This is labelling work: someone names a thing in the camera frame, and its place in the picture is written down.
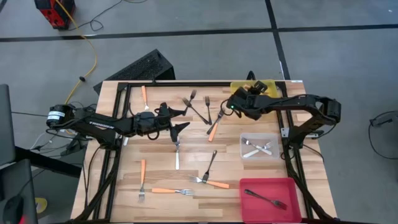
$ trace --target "red tray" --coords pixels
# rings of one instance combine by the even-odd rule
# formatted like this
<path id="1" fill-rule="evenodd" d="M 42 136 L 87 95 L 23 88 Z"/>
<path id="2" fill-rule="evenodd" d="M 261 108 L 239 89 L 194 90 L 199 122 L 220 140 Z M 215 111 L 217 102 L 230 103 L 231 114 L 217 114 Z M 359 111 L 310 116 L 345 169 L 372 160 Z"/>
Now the red tray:
<path id="1" fill-rule="evenodd" d="M 271 200 L 280 200 L 287 210 L 263 199 L 245 194 L 251 190 Z M 239 182 L 242 219 L 245 223 L 300 223 L 301 213 L 295 182 L 292 178 L 241 179 Z"/>

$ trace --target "wooden table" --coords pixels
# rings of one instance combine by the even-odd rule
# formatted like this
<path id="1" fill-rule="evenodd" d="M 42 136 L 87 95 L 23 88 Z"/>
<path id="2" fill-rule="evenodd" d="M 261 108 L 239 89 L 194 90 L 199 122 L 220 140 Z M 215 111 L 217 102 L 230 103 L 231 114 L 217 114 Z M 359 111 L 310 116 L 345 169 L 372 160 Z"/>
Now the wooden table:
<path id="1" fill-rule="evenodd" d="M 103 83 L 97 113 L 112 115 L 117 84 L 117 82 Z M 302 82 L 287 81 L 286 85 L 289 96 L 305 93 Z M 229 87 L 147 87 L 149 108 L 153 111 L 162 102 L 167 102 L 171 108 L 183 110 L 185 105 L 181 98 L 189 98 L 193 89 L 197 90 L 197 95 L 192 104 L 199 113 L 205 115 L 204 117 L 207 116 L 204 99 L 206 95 L 210 96 L 210 113 L 213 121 L 220 110 L 221 101 L 227 99 L 231 94 Z M 133 113 L 144 110 L 141 88 L 132 89 L 130 101 Z M 119 116 L 121 116 L 122 105 L 121 102 Z M 301 124 L 310 117 L 304 111 L 293 111 L 292 114 L 295 124 Z M 122 148 L 111 216 L 112 222 L 241 222 L 238 192 L 240 179 L 287 177 L 285 162 L 282 159 L 267 162 L 243 161 L 239 153 L 239 135 L 241 133 L 276 133 L 280 135 L 275 112 L 264 114 L 258 121 L 246 118 L 244 115 L 241 119 L 236 115 L 223 116 L 213 142 L 208 142 L 208 135 L 206 135 L 210 126 L 205 125 L 192 110 L 188 110 L 186 116 L 172 119 L 173 124 L 186 121 L 190 121 L 191 124 L 180 133 L 180 170 L 175 170 L 175 145 L 172 144 L 168 131 L 161 132 L 156 141 L 151 141 L 147 137 L 134 136 L 129 140 L 128 145 Z M 305 140 L 305 144 L 320 150 L 316 140 Z M 88 145 L 85 157 L 86 172 L 88 163 L 98 146 L 96 141 L 92 141 Z M 218 154 L 210 170 L 210 179 L 228 183 L 230 189 L 220 189 L 188 181 L 188 175 L 198 177 L 203 175 L 215 149 Z M 301 149 L 301 155 L 309 191 L 325 211 L 335 217 L 335 207 L 322 159 L 305 148 Z M 103 157 L 104 151 L 100 150 L 94 158 L 90 174 L 89 199 L 97 191 Z M 141 159 L 147 161 L 144 203 L 137 202 L 140 189 Z M 154 194 L 151 192 L 151 188 L 154 187 L 193 189 L 195 196 Z M 297 189 L 297 193 L 302 216 L 306 217 L 299 189 Z M 108 193 L 106 192 L 102 200 L 100 218 L 104 217 L 107 197 Z M 83 210 L 84 198 L 83 175 L 81 175 L 72 218 L 75 218 Z"/>

